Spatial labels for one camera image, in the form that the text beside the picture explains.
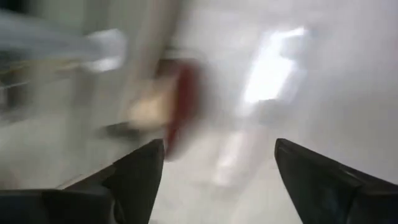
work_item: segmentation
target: beige object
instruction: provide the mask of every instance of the beige object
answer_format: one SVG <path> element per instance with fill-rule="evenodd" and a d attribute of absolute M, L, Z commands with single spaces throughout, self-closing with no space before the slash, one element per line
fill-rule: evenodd
<path fill-rule="evenodd" d="M 174 108 L 176 79 L 166 76 L 144 84 L 138 102 L 129 109 L 129 123 L 136 129 L 155 129 L 168 124 Z"/>

